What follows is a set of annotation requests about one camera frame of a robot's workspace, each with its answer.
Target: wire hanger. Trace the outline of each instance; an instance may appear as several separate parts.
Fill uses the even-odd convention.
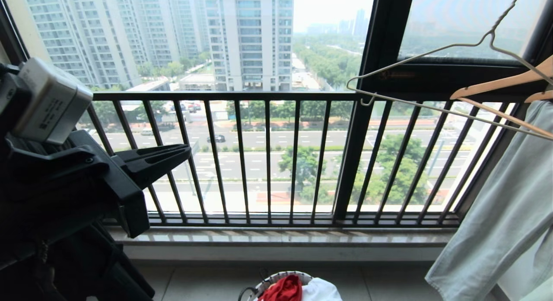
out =
[[[516,124],[519,124],[520,126],[524,126],[530,130],[524,130],[524,129],[521,129],[521,128],[516,128],[516,127],[512,127],[512,126],[508,126],[506,124],[502,124],[502,123],[497,123],[497,122],[493,122],[492,120],[486,120],[486,119],[483,119],[483,118],[478,118],[476,116],[470,116],[470,115],[467,115],[467,114],[463,114],[463,113],[460,113],[460,112],[455,112],[455,111],[451,111],[451,110],[446,110],[446,109],[443,109],[443,108],[437,108],[437,107],[432,107],[432,106],[427,106],[427,105],[423,105],[423,104],[418,104],[416,102],[412,102],[412,101],[408,101],[408,100],[403,100],[403,99],[399,99],[399,98],[392,98],[392,97],[388,97],[388,96],[385,96],[385,95],[380,95],[380,94],[376,94],[376,93],[373,93],[373,92],[368,92],[368,91],[363,91],[363,90],[360,90],[360,89],[356,89],[356,88],[353,88],[353,87],[350,87],[350,82],[353,81],[353,80],[358,80],[358,79],[364,79],[365,77],[369,77],[369,76],[372,76],[372,75],[375,75],[377,73],[381,73],[382,71],[386,71],[388,69],[391,69],[393,67],[397,67],[399,65],[403,65],[404,63],[408,63],[409,61],[413,61],[415,59],[419,59],[421,57],[424,57],[426,55],[430,55],[432,53],[436,53],[437,51],[442,51],[444,49],[448,49],[448,48],[451,48],[451,47],[476,47],[480,44],[482,44],[482,42],[484,41],[484,39],[490,35],[491,37],[491,40],[490,40],[490,43],[489,43],[489,47],[491,49],[493,49],[494,51],[499,51],[500,53],[504,53],[506,55],[509,55],[511,57],[513,57],[514,59],[517,59],[517,61],[519,61],[520,63],[522,63],[524,66],[526,66],[528,69],[530,69],[531,71],[533,71],[535,74],[539,75],[541,78],[543,78],[544,80],[546,80],[547,82],[549,82],[551,85],[553,85],[553,80],[551,80],[549,77],[547,77],[544,73],[542,73],[541,71],[538,71],[538,69],[536,69],[533,65],[531,65],[530,63],[528,63],[527,61],[525,61],[523,58],[519,57],[518,55],[516,55],[515,53],[512,53],[510,51],[506,51],[504,49],[500,49],[500,48],[497,48],[493,45],[493,42],[496,38],[496,28],[499,26],[499,24],[501,23],[501,21],[503,20],[503,18],[505,18],[505,16],[509,13],[510,10],[513,9],[513,7],[515,6],[517,0],[513,0],[513,2],[510,4],[510,6],[505,10],[505,12],[503,12],[503,14],[501,14],[501,16],[499,16],[499,18],[497,19],[496,23],[492,26],[492,29],[490,29],[488,32],[486,32],[484,34],[484,36],[482,36],[482,38],[480,39],[480,41],[478,41],[478,43],[475,43],[475,44],[470,44],[470,43],[454,43],[454,44],[450,44],[450,45],[446,45],[444,47],[440,47],[440,48],[437,48],[437,49],[434,49],[432,51],[427,51],[426,53],[422,53],[420,55],[416,55],[414,57],[410,57],[410,58],[407,58],[405,60],[402,60],[402,61],[399,61],[397,63],[393,63],[387,67],[383,67],[383,68],[380,68],[380,69],[377,69],[375,71],[372,71],[370,73],[366,73],[366,74],[363,74],[363,75],[360,75],[360,76],[355,76],[355,77],[352,77],[351,79],[349,79],[346,83],[346,88],[349,89],[349,90],[353,90],[353,91],[356,91],[356,92],[359,92],[361,94],[365,94],[365,95],[368,95],[368,96],[371,96],[371,100],[368,102],[368,103],[365,103],[363,102],[363,100],[361,100],[361,105],[363,106],[370,106],[371,104],[373,104],[373,102],[375,102],[375,98],[382,98],[382,99],[385,99],[385,100],[391,100],[391,101],[397,101],[397,102],[403,102],[405,104],[409,104],[409,105],[413,105],[413,106],[417,106],[417,107],[421,107],[421,108],[428,108],[428,109],[431,109],[431,110],[436,110],[436,111],[439,111],[439,112],[444,112],[444,113],[447,113],[447,114],[454,114],[454,115],[458,115],[458,116],[462,116],[462,117],[465,117],[465,118],[469,118],[469,119],[472,119],[472,120],[478,120],[480,122],[484,122],[484,123],[487,123],[487,124],[490,124],[490,125],[493,125],[493,126],[499,126],[499,127],[503,127],[505,129],[508,129],[508,130],[514,130],[516,132],[521,132],[521,133],[524,133],[524,134],[529,134],[529,135],[532,135],[532,136],[536,136],[536,137],[540,137],[540,138],[544,138],[544,139],[547,139],[547,140],[553,140],[553,134],[550,133],[550,132],[547,132],[546,130],[542,130],[541,128],[538,128],[536,126],[533,126],[531,124],[528,124],[527,122],[524,122],[523,120],[520,120],[518,118],[515,118],[513,116],[510,116],[509,114],[505,114],[503,112],[500,112],[498,110],[495,110],[493,108],[490,108],[488,106],[485,106],[483,104],[479,104],[478,102],[475,102],[475,101],[472,101],[470,99],[467,99],[467,98],[459,98],[459,100],[462,100],[462,101],[465,101],[465,102],[468,102],[474,106],[477,106],[478,108],[482,108],[484,110],[487,110],[487,111],[490,111],[498,116],[501,116],[502,118],[506,118],[507,120],[511,120],[511,122],[514,122]]]

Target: car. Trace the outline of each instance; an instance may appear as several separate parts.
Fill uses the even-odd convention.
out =
[[[215,135],[215,142],[225,142],[225,136],[221,135],[221,134],[216,134]],[[207,138],[207,142],[211,142],[211,137],[208,137]]]
[[[142,136],[151,136],[154,135],[154,131],[150,127],[146,127],[140,132]]]

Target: high-rise building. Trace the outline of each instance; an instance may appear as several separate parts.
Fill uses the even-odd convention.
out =
[[[84,84],[140,84],[116,0],[26,0],[50,61]]]
[[[290,90],[294,0],[205,0],[216,90]]]
[[[353,23],[353,35],[363,37],[367,35],[369,19],[365,18],[365,10],[358,10]]]
[[[180,52],[176,40],[170,0],[118,0],[121,12],[132,10],[131,19],[125,22],[126,30],[137,30],[142,39],[147,61],[155,67],[164,67],[178,61]]]
[[[209,49],[203,0],[169,0],[181,57],[197,57]]]

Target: low building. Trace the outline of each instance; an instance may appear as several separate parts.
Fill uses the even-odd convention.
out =
[[[169,78],[166,76],[159,77],[156,80],[142,83],[132,87],[126,91],[170,91]]]
[[[212,91],[215,90],[213,74],[190,74],[178,81],[178,87],[184,91]]]

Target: laundry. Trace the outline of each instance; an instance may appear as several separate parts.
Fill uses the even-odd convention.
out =
[[[338,289],[332,283],[315,277],[302,286],[302,301],[342,301]]]
[[[553,132],[553,104],[534,101],[526,121]],[[517,133],[457,233],[426,275],[445,301],[478,301],[547,232],[534,257],[529,291],[551,276],[553,146]]]
[[[297,275],[288,275],[271,285],[259,301],[302,301],[302,281]]]

